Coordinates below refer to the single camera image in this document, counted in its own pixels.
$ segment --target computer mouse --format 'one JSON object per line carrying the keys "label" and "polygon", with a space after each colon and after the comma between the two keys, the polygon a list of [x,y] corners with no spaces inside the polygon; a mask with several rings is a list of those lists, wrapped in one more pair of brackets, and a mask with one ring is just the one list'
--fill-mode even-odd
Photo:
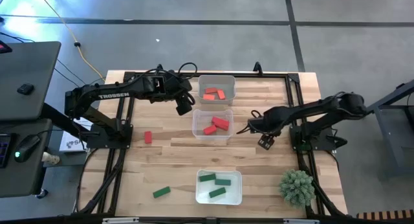
{"label": "computer mouse", "polygon": [[14,160],[16,162],[26,162],[30,158],[36,146],[40,142],[40,137],[37,135],[28,135],[25,137],[16,148],[14,152]]}

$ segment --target red block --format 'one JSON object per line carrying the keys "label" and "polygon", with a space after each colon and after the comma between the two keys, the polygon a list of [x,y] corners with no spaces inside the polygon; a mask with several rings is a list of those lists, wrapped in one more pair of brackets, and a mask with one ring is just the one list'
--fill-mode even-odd
{"label": "red block", "polygon": [[207,94],[204,94],[203,96],[202,96],[202,98],[203,99],[205,99],[205,100],[214,100],[214,95],[207,95]]}
{"label": "red block", "polygon": [[153,134],[151,131],[146,131],[144,133],[145,144],[149,144],[153,142]]}
{"label": "red block", "polygon": [[205,135],[211,135],[217,131],[217,128],[215,126],[210,126],[205,128],[203,131]]}
{"label": "red block", "polygon": [[226,130],[226,131],[228,130],[228,126],[230,125],[229,121],[223,120],[219,117],[213,117],[212,122],[216,127],[221,128],[221,129]]}
{"label": "red block", "polygon": [[204,90],[204,92],[205,92],[206,94],[216,93],[216,92],[217,92],[217,88],[215,88],[215,87],[209,87],[209,88],[206,88],[206,89]]}
{"label": "red block", "polygon": [[219,98],[221,100],[226,99],[226,96],[224,95],[224,91],[223,90],[217,90],[217,94],[219,95]]}

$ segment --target yellow cable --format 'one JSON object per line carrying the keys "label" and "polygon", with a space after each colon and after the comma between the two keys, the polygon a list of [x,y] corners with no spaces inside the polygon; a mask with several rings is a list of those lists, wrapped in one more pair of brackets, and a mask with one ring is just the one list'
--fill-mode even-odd
{"label": "yellow cable", "polygon": [[[57,11],[55,11],[55,9],[53,9],[53,7],[46,1],[46,0],[44,0],[45,2],[46,2],[46,4],[53,10],[53,12],[59,17],[59,19],[60,19],[60,21],[65,25],[65,27],[67,28],[67,30],[69,31],[69,33],[71,33],[71,35],[72,35],[72,38],[73,38],[73,40],[75,41],[75,43],[79,43],[78,42],[78,40],[76,39],[76,36],[75,36],[75,34],[73,33],[73,31],[69,28],[69,26],[66,24],[66,22],[65,22],[65,20],[63,20],[63,18],[62,17],[60,17],[60,15],[57,13]],[[82,50],[80,49],[80,46],[77,46],[77,48],[78,48],[78,51],[79,51],[79,54],[80,54],[80,56],[82,57],[82,59],[83,59],[83,61],[93,70],[93,71],[95,71],[98,75],[99,75],[99,77],[103,80],[103,81],[105,81],[105,78],[102,76],[102,74],[101,73],[99,73],[99,71],[97,70],[97,69],[95,69],[95,67],[93,67],[86,59],[85,59],[85,57],[83,56],[83,54],[82,54]]]}

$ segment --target concrete floor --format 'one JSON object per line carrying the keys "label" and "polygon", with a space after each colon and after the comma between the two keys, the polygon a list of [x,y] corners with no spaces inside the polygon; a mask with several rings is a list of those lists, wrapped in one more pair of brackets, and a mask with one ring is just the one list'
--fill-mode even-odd
{"label": "concrete floor", "polygon": [[[414,0],[292,0],[296,21],[413,22]],[[50,0],[63,17],[96,19],[287,21],[285,0]],[[3,0],[0,15],[55,17],[43,0]],[[30,17],[7,19],[0,31],[35,41],[62,42],[60,60],[86,82],[97,76],[80,59],[62,24]],[[109,69],[177,69],[195,62],[202,70],[298,71],[289,26],[71,25],[85,56],[103,74]],[[413,27],[298,27],[305,70],[316,72],[322,96],[354,91],[367,105],[413,79]],[[13,42],[0,36],[0,40]],[[73,78],[57,64],[68,77]],[[74,86],[54,74],[47,102],[63,111]],[[338,136],[343,192],[350,214],[414,208],[414,177],[380,181],[387,154],[373,115],[344,121]],[[59,135],[53,144],[58,144]],[[48,169],[47,199],[0,199],[0,219],[69,214],[80,168]]]}

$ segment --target keyboard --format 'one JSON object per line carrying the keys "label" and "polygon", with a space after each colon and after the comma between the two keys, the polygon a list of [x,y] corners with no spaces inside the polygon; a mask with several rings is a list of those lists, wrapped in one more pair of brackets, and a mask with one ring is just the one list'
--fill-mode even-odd
{"label": "keyboard", "polygon": [[7,159],[10,155],[9,146],[13,138],[13,133],[0,133],[0,168],[7,166]]}

